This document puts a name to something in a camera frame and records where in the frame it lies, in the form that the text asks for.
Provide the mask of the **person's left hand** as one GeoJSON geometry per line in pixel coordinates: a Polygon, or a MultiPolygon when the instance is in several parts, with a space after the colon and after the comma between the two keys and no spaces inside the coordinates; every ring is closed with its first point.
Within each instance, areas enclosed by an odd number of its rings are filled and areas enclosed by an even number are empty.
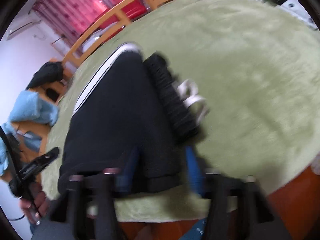
{"type": "Polygon", "coordinates": [[[47,214],[50,201],[48,200],[46,193],[42,191],[41,184],[33,182],[30,184],[29,189],[34,198],[34,203],[24,198],[20,198],[18,203],[30,224],[36,224],[38,220],[47,214]]]}

